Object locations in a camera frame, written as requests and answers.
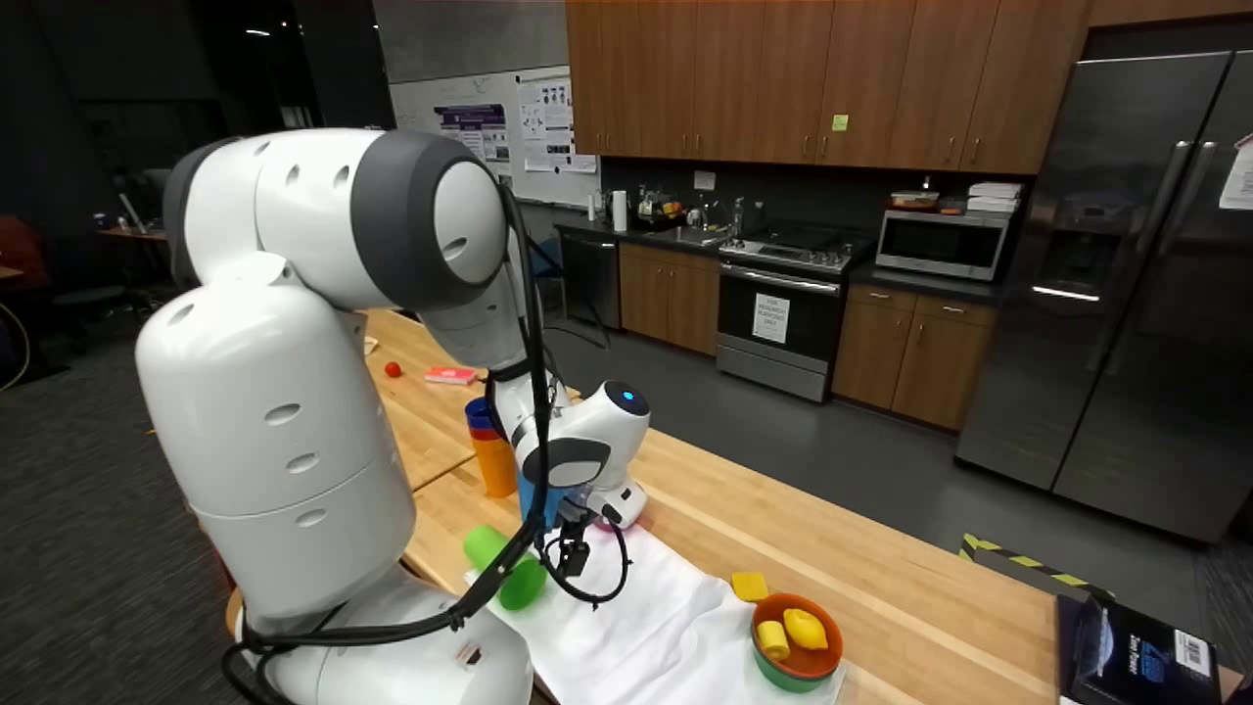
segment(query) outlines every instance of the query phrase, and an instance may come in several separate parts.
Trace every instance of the oven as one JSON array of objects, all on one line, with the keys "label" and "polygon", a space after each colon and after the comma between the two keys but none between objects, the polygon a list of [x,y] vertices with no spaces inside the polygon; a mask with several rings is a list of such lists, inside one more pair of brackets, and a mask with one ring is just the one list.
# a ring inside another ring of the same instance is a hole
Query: oven
[{"label": "oven", "polygon": [[720,261],[716,368],[824,401],[845,290],[837,274]]}]

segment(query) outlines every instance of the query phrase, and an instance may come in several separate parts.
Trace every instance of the wooden cabinet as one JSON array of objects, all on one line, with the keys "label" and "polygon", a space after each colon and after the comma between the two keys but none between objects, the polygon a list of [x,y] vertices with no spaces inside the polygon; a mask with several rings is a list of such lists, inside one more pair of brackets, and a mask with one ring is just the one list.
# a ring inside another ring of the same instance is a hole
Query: wooden cabinet
[{"label": "wooden cabinet", "polygon": [[809,159],[831,0],[568,0],[576,144]]},{"label": "wooden cabinet", "polygon": [[716,259],[622,243],[622,329],[711,358],[716,277]]},{"label": "wooden cabinet", "polygon": [[912,0],[831,5],[818,129],[824,166],[886,166],[908,52]]},{"label": "wooden cabinet", "polygon": [[893,409],[934,426],[960,426],[989,329],[993,308],[985,307],[916,297]]},{"label": "wooden cabinet", "polygon": [[601,157],[1038,174],[1087,0],[568,0]]},{"label": "wooden cabinet", "polygon": [[1087,26],[1253,15],[1253,0],[1092,0]]},{"label": "wooden cabinet", "polygon": [[852,285],[831,392],[956,431],[989,334],[989,307]]},{"label": "wooden cabinet", "polygon": [[1038,174],[1053,136],[1071,60],[1084,47],[1087,0],[1002,0],[952,170]]},{"label": "wooden cabinet", "polygon": [[890,166],[963,166],[993,11],[997,0],[916,0]]}]

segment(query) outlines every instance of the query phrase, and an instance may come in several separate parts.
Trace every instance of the wooden countertop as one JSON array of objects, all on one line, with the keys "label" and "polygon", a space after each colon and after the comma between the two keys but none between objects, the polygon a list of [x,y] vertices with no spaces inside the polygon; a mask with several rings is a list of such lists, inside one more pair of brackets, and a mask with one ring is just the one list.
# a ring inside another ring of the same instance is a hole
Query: wooden countertop
[{"label": "wooden countertop", "polygon": [[403,473],[409,488],[420,488],[472,453],[467,402],[482,396],[482,384],[425,384],[421,375],[430,368],[454,359],[434,345],[425,327],[409,319],[367,313],[362,338],[377,340],[377,349],[362,353],[362,368],[384,401]]},{"label": "wooden countertop", "polygon": [[[425,389],[447,358],[405,319],[377,313],[370,374],[413,483],[403,562],[447,590],[467,586],[460,535],[515,528],[515,501],[490,501],[460,431],[467,389]],[[726,460],[649,431],[629,466],[649,494],[643,525],[708,577],[758,569],[775,590],[818,601],[845,633],[841,705],[1049,703],[1058,705],[1053,595],[800,494]]]}]

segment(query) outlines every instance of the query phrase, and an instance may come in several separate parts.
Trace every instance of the refrigerator door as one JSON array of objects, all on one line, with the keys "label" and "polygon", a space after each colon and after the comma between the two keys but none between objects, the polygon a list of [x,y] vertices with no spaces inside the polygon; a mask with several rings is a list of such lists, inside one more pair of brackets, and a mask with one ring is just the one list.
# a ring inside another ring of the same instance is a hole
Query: refrigerator door
[{"label": "refrigerator door", "polygon": [[1195,542],[1218,542],[1253,488],[1253,210],[1218,209],[1243,141],[1253,52],[1221,82],[1058,478],[1066,498]]},{"label": "refrigerator door", "polygon": [[1075,62],[956,453],[1049,488],[1229,54]]}]

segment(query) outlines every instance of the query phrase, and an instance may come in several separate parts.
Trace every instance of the stove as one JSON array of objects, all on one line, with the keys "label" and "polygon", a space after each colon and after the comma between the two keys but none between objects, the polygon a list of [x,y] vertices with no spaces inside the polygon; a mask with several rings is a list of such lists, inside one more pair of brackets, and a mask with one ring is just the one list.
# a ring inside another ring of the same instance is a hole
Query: stove
[{"label": "stove", "polygon": [[852,227],[768,223],[720,247],[716,368],[822,402],[845,313]]}]

